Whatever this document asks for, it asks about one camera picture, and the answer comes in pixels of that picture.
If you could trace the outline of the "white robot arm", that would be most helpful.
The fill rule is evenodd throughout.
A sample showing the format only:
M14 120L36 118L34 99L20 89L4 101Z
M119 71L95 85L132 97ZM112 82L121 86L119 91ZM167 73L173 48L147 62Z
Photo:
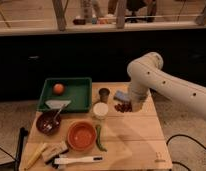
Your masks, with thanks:
M150 52L127 66L130 77L128 95L132 101L144 101L153 89L166 98L184 104L206 120L206 87L182 80L162 71L163 58Z

